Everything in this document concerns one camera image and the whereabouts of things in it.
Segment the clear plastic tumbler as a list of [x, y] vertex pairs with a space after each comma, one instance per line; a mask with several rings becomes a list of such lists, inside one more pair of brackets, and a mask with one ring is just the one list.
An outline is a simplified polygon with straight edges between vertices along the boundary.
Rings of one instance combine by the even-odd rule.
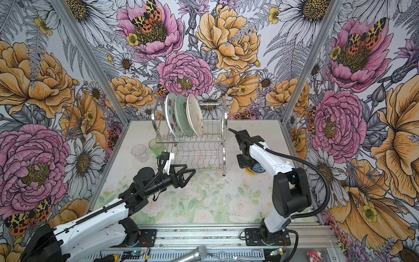
[[140, 163], [145, 163], [149, 159], [149, 154], [147, 152], [147, 147], [143, 144], [135, 145], [131, 150], [131, 154]]

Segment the yellow plastic bowl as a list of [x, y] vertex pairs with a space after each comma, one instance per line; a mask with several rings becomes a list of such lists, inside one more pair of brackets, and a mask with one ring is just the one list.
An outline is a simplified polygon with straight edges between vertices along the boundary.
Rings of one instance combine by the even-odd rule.
[[250, 175], [257, 175], [257, 173], [253, 172], [252, 170], [250, 170], [249, 168], [245, 168], [246, 172], [249, 173]]

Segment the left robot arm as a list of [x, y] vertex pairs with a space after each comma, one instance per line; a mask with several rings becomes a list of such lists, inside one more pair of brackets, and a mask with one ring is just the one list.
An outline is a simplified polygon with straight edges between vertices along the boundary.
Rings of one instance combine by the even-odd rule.
[[195, 173], [185, 164], [171, 165], [168, 171], [140, 169], [130, 187], [108, 205], [65, 224], [38, 228], [21, 261], [78, 262], [109, 247], [135, 246], [140, 241], [140, 229], [131, 216], [149, 203], [149, 196], [170, 186], [183, 188]]

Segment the blue white ceramic bowl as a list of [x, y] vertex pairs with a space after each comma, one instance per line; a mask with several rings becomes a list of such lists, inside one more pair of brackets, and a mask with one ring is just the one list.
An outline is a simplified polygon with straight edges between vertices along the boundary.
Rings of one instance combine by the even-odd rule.
[[262, 174], [266, 171], [263, 168], [263, 166], [259, 163], [256, 163], [253, 167], [250, 168], [250, 170], [252, 170], [253, 172], [258, 173], [258, 174]]

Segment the cream floral plate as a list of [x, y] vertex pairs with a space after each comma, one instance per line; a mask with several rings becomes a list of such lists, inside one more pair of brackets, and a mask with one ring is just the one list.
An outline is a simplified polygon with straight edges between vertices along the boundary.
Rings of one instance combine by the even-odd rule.
[[198, 137], [202, 137], [204, 133], [204, 119], [196, 97], [190, 94], [187, 97], [187, 119], [190, 127]]

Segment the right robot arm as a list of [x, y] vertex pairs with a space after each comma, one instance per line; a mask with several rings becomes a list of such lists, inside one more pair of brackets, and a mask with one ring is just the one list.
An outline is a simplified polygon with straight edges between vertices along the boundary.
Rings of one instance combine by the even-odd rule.
[[235, 131], [241, 153], [237, 161], [241, 169], [252, 169], [260, 165], [272, 176], [272, 211], [262, 221], [260, 238], [266, 244], [273, 244], [286, 238], [286, 227], [299, 214], [312, 205], [307, 174], [302, 168], [294, 168], [271, 152], [260, 136], [250, 137], [246, 130]]

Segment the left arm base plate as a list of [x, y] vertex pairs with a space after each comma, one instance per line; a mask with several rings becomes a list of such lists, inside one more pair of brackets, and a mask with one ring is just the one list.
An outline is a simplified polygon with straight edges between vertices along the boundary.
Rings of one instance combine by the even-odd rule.
[[139, 229], [127, 236], [127, 247], [154, 247], [157, 238], [156, 229]]

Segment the green plastic tumbler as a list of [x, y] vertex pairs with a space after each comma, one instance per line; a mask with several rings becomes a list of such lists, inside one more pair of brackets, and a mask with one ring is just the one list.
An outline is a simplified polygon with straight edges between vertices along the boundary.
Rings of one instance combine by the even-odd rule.
[[156, 156], [160, 156], [164, 151], [161, 143], [158, 143], [158, 139], [152, 139], [148, 144], [149, 149], [154, 153]]

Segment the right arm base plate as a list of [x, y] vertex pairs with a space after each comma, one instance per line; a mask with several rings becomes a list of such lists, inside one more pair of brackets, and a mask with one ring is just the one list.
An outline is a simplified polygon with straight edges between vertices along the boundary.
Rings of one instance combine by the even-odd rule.
[[246, 228], [244, 240], [247, 246], [290, 246], [290, 236], [285, 231], [270, 233], [265, 228]]

